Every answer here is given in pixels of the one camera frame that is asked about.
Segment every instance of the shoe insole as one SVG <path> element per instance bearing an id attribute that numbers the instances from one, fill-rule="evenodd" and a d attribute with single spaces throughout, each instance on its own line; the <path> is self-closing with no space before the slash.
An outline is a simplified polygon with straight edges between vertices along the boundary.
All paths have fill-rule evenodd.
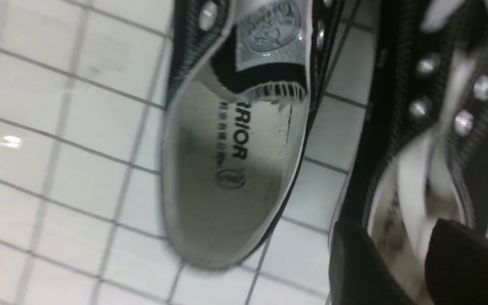
<path id="1" fill-rule="evenodd" d="M 291 105 L 227 103 L 193 81 L 180 109 L 182 233 L 197 247 L 234 255 L 279 200 Z"/>

